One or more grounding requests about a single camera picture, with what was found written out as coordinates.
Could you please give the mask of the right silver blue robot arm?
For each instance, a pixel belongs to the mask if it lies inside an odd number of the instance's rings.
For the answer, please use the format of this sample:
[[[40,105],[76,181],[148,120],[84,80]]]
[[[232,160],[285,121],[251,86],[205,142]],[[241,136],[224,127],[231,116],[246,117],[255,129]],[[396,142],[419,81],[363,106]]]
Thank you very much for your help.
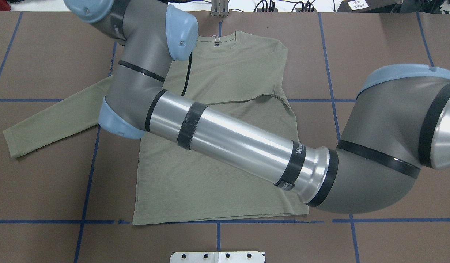
[[[450,70],[395,64],[368,77],[335,150],[307,148],[163,88],[196,45],[196,18],[166,0],[66,0],[83,22],[124,45],[100,126],[153,133],[292,190],[332,213],[369,213],[402,199],[422,167],[450,167]]]

